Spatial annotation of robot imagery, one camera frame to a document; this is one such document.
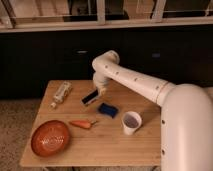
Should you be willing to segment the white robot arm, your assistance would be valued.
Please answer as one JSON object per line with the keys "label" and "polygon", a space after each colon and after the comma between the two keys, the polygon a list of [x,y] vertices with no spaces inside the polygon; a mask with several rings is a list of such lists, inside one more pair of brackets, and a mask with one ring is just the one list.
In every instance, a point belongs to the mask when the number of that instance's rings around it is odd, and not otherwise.
{"label": "white robot arm", "polygon": [[121,67],[113,50],[92,67],[99,93],[113,79],[161,107],[161,171],[213,171],[213,99],[204,88]]}

